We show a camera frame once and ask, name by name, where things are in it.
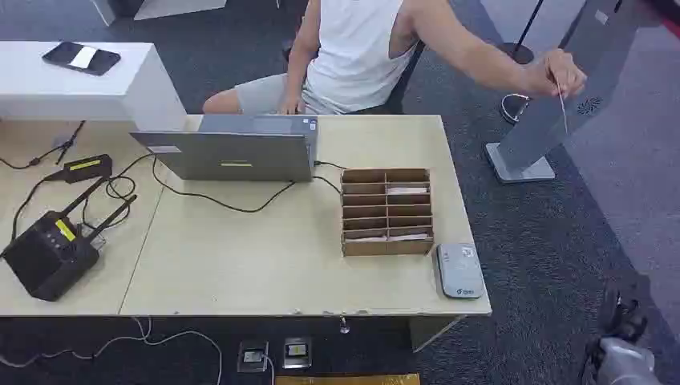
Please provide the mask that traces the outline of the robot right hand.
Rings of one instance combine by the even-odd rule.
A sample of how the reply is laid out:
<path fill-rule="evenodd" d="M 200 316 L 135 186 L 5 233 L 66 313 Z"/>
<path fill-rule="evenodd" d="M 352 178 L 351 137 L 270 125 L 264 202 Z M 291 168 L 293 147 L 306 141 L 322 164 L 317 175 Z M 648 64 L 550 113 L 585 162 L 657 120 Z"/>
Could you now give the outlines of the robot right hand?
<path fill-rule="evenodd" d="M 598 313 L 598 330 L 604 338 L 635 344 L 646 331 L 648 318 L 636 299 L 624 302 L 621 291 L 607 288 Z"/>

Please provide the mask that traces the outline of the person's left hand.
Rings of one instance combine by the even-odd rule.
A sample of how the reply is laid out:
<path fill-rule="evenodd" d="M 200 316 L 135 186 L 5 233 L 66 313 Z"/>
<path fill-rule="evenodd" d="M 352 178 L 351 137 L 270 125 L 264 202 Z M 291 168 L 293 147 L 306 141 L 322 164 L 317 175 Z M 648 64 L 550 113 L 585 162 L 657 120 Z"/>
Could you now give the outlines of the person's left hand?
<path fill-rule="evenodd" d="M 575 64 L 573 56 L 555 49 L 524 69 L 524 91 L 532 96 L 569 97 L 585 87 L 587 75 Z"/>

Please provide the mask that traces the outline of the person's right hand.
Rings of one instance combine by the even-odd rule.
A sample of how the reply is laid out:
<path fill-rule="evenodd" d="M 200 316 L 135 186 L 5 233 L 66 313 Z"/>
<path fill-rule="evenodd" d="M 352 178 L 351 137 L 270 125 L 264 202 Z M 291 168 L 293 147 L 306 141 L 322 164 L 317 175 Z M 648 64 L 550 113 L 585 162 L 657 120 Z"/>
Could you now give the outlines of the person's right hand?
<path fill-rule="evenodd" d="M 281 115 L 301 115 L 305 111 L 306 106 L 301 94 L 285 93 L 277 113 Z"/>

